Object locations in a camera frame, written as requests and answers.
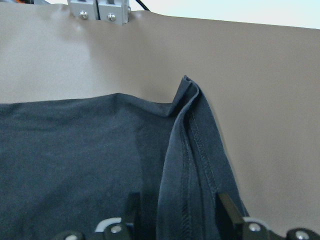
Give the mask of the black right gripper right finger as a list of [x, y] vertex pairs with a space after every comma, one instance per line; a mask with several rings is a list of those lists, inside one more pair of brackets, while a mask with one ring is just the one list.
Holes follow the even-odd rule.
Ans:
[[244, 216], [227, 193], [217, 194], [217, 228], [222, 240], [241, 240]]

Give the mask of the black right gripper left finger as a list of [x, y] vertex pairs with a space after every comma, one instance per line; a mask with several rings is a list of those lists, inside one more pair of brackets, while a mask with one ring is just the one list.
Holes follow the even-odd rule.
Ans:
[[126, 202], [123, 222], [131, 240], [141, 239], [141, 194], [131, 192]]

